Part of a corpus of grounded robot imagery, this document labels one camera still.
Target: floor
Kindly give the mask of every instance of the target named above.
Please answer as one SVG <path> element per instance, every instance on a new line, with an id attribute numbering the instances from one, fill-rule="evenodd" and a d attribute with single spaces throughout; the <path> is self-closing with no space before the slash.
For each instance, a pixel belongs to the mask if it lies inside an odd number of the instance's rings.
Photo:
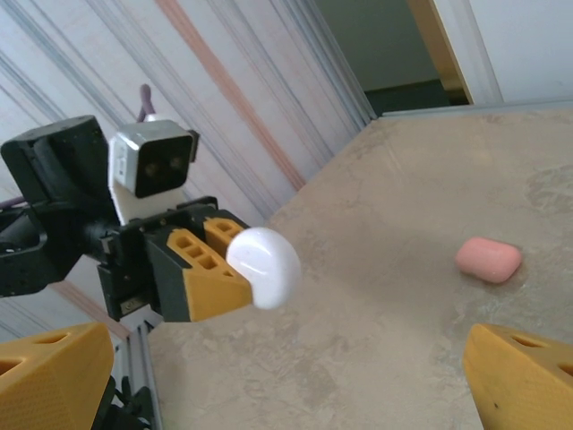
<path id="1" fill-rule="evenodd" d="M 450 106 L 440 81 L 421 82 L 385 90 L 366 91 L 377 116 L 399 110 Z"/>

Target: white wall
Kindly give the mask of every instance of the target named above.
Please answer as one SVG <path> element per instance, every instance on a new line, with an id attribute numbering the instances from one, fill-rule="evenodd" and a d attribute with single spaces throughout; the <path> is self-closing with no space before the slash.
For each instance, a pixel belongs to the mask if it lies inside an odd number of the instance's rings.
<path id="1" fill-rule="evenodd" d="M 504 101 L 573 96 L 573 2 L 470 4 Z"/>
<path id="2" fill-rule="evenodd" d="M 573 97 L 573 3 L 434 0 L 475 104 Z"/>

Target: white camera housing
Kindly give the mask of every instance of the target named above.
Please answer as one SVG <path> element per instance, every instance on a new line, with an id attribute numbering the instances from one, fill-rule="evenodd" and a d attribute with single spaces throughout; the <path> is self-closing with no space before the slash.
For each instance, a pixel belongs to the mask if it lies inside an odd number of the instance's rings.
<path id="1" fill-rule="evenodd" d="M 160 117 L 125 125 L 110 139 L 107 186 L 122 225 L 186 201 L 183 186 L 197 141 L 196 133 Z"/>

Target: white ball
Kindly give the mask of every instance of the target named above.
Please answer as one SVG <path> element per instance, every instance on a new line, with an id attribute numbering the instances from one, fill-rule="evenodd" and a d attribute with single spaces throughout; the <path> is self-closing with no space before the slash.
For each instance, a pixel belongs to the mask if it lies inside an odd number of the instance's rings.
<path id="1" fill-rule="evenodd" d="M 252 302 L 260 309 L 283 305 L 302 278 L 295 249 L 270 228 L 239 233 L 227 248 L 227 262 L 251 283 Z"/>

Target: beige countertop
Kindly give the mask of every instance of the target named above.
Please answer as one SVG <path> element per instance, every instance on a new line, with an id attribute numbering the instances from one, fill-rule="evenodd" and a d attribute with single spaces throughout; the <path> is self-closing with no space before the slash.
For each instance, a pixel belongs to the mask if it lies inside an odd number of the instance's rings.
<path id="1" fill-rule="evenodd" d="M 167 430 L 481 428 L 472 324 L 573 342 L 573 111 L 380 119 L 270 225 L 287 307 L 151 333 Z M 522 249 L 506 285 L 458 273 L 472 236 Z"/>

